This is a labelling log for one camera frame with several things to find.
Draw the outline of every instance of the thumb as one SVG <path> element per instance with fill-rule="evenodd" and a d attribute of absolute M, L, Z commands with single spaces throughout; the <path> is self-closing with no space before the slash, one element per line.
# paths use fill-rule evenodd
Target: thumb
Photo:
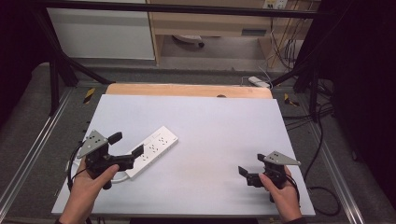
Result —
<path fill-rule="evenodd" d="M 259 174 L 259 178 L 262 181 L 262 184 L 265 186 L 265 188 L 268 189 L 268 191 L 270 191 L 272 195 L 274 195 L 274 193 L 278 191 L 278 188 L 274 185 L 272 180 L 267 175 Z"/>
<path fill-rule="evenodd" d="M 114 175 L 117 173 L 119 169 L 120 167 L 117 164 L 108 167 L 101 175 L 96 177 L 95 179 L 96 183 L 101 187 L 104 186 L 105 183 L 107 183 L 114 177 Z"/>

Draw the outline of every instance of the white tabletop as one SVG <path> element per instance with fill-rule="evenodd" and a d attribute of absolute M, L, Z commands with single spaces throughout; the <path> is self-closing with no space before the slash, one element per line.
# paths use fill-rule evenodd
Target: white tabletop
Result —
<path fill-rule="evenodd" d="M 146 217 L 262 217 L 276 215 L 263 188 L 249 187 L 238 166 L 263 172 L 257 154 L 295 158 L 276 100 L 103 95 L 87 133 L 122 132 L 111 155 L 133 149 L 161 126 L 178 143 L 134 180 L 102 190 L 94 214 Z M 299 167 L 289 166 L 305 216 L 315 211 Z M 68 198 L 63 186 L 53 214 Z"/>

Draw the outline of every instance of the human hand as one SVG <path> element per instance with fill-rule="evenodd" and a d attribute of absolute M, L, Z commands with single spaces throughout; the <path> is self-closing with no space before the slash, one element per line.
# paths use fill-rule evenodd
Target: human hand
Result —
<path fill-rule="evenodd" d="M 84 169 L 86 169 L 85 157 L 81 159 L 76 174 Z M 110 181 L 119 169 L 117 164 L 112 165 L 95 179 L 92 179 L 85 170 L 78 174 L 59 221 L 63 224 L 84 223 L 93 209 L 102 186 Z"/>
<path fill-rule="evenodd" d="M 285 172 L 291 176 L 291 172 L 286 166 Z M 283 189 L 278 189 L 265 174 L 259 174 L 259 177 L 265 189 L 270 191 L 273 196 L 282 222 L 292 221 L 303 216 L 300 211 L 296 189 L 289 181 L 286 181 Z"/>

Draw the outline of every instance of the power outlet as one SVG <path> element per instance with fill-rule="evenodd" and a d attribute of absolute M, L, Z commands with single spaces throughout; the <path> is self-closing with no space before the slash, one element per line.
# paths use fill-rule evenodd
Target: power outlet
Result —
<path fill-rule="evenodd" d="M 265 0 L 262 8 L 275 8 L 276 0 Z"/>
<path fill-rule="evenodd" d="M 276 0 L 274 9 L 285 9 L 288 0 Z"/>
<path fill-rule="evenodd" d="M 162 126 L 159 130 L 138 144 L 138 146 L 144 145 L 145 152 L 134 160 L 134 169 L 126 170 L 125 173 L 130 178 L 136 178 L 177 142 L 177 137 Z"/>

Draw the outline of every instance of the power strip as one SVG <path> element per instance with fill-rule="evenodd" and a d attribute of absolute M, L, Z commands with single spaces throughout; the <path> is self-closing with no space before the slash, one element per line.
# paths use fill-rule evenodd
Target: power strip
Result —
<path fill-rule="evenodd" d="M 134 160 L 134 169 L 126 170 L 125 173 L 130 178 L 136 178 L 177 142 L 177 137 L 162 126 L 159 130 L 137 145 L 140 146 L 143 144 L 145 152 Z"/>
<path fill-rule="evenodd" d="M 251 82 L 253 85 L 258 86 L 258 87 L 264 87 L 268 88 L 270 85 L 266 83 L 265 81 L 257 78 L 257 77 L 250 77 L 248 79 L 249 82 Z"/>

